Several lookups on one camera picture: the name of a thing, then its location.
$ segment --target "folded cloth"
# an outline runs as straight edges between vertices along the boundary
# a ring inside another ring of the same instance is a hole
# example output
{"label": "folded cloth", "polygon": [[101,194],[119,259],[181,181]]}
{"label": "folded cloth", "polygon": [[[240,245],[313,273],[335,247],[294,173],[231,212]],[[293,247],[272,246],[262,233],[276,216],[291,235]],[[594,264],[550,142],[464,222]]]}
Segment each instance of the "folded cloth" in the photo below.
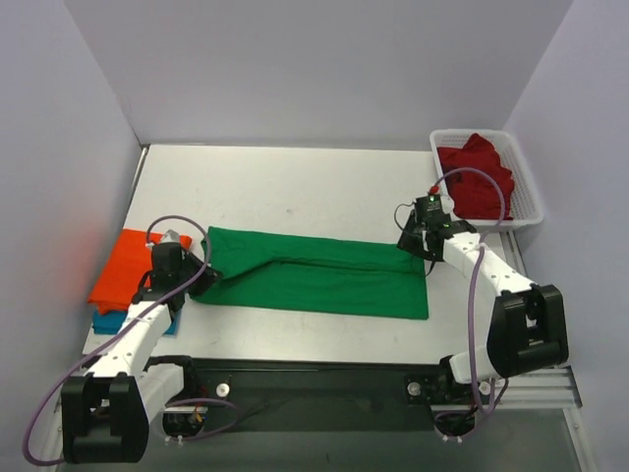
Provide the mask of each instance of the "folded cloth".
{"label": "folded cloth", "polygon": [[[513,174],[502,167],[500,155],[491,142],[475,133],[462,148],[438,147],[437,152],[443,173],[459,167],[474,167],[489,174],[504,195],[505,219],[513,219],[509,214],[511,194],[515,189]],[[500,218],[500,198],[485,177],[472,172],[461,172],[448,177],[446,185],[454,201],[454,213],[460,218]]]}
{"label": "folded cloth", "polygon": [[194,300],[281,310],[426,320],[424,264],[393,244],[212,227],[220,282]]}
{"label": "folded cloth", "polygon": [[[179,315],[178,313],[164,334],[175,334],[177,332]],[[100,315],[98,310],[94,310],[94,313],[91,315],[91,325],[94,329],[94,334],[116,334],[126,317],[127,312],[109,312],[107,315]]]}
{"label": "folded cloth", "polygon": [[[153,243],[158,243],[161,237],[160,233],[150,233]],[[123,229],[120,233],[109,261],[87,297],[87,302],[95,304],[100,315],[129,308],[142,276],[151,269],[145,238],[144,231],[135,229]],[[186,249],[193,242],[190,236],[181,236],[180,241]]]}

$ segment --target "green cloth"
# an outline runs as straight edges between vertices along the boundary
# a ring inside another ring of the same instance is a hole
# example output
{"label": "green cloth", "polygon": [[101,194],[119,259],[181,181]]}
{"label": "green cloth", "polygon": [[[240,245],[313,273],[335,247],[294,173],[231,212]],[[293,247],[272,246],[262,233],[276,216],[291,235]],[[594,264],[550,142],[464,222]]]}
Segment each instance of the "green cloth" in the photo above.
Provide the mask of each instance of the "green cloth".
{"label": "green cloth", "polygon": [[393,244],[211,227],[212,305],[426,320],[424,264]]}

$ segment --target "white wall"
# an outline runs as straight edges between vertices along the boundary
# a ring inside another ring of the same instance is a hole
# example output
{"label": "white wall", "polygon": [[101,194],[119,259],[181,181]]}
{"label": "white wall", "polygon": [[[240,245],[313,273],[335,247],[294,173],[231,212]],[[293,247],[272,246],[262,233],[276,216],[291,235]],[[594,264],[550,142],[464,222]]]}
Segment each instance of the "white wall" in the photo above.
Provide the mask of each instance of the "white wall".
{"label": "white wall", "polygon": [[18,471],[29,415],[80,356],[140,149],[61,0],[0,10],[0,470]]}
{"label": "white wall", "polygon": [[520,98],[514,133],[547,218],[518,240],[565,296],[571,359],[602,470],[629,449],[629,3],[575,0]]}
{"label": "white wall", "polygon": [[143,143],[500,129],[572,0],[66,0]]}

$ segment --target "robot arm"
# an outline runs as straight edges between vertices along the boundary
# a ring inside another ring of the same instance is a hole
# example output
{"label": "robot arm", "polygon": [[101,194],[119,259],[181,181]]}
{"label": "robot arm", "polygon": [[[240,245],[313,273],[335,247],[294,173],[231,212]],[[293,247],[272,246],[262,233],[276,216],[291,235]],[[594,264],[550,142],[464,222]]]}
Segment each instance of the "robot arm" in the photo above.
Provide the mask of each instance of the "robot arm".
{"label": "robot arm", "polygon": [[[200,270],[202,262],[183,249],[179,235],[167,232],[153,246],[151,263],[123,328],[135,324],[82,377],[70,377],[61,389],[63,453],[68,462],[139,461],[148,442],[148,425],[163,406],[182,390],[190,396],[197,393],[190,360],[168,359],[144,371],[157,341],[183,307],[185,292],[140,316]],[[207,267],[188,292],[201,293],[220,276]]]}
{"label": "robot arm", "polygon": [[[446,262],[466,278],[484,251],[477,289],[494,300],[484,345],[476,346],[479,380],[505,379],[568,359],[563,298],[553,285],[538,286],[518,273],[481,243],[481,236],[465,220],[452,221],[440,195],[416,200],[398,247],[422,259]],[[469,351],[451,356],[449,369],[458,384],[472,381]]]}

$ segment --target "plastic basket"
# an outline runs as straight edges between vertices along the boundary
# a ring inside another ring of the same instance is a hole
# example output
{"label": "plastic basket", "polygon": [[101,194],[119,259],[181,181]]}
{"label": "plastic basket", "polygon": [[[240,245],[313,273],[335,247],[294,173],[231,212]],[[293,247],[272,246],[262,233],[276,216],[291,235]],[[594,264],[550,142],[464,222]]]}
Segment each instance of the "plastic basket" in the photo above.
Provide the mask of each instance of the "plastic basket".
{"label": "plastic basket", "polygon": [[[451,148],[462,148],[474,133],[478,133],[483,138],[490,141],[495,150],[500,155],[500,162],[503,167],[513,172],[515,190],[511,194],[512,220],[503,221],[500,225],[501,231],[509,231],[524,226],[539,224],[543,220],[543,210],[540,203],[540,196],[533,182],[533,177],[529,171],[522,152],[516,141],[504,131],[492,130],[436,130],[430,133],[430,146],[432,156],[436,165],[436,172],[439,177],[443,175],[441,162],[437,148],[441,146]],[[441,182],[441,193],[448,195],[445,182]],[[489,229],[495,224],[495,220],[471,219],[470,223],[478,228]]]}

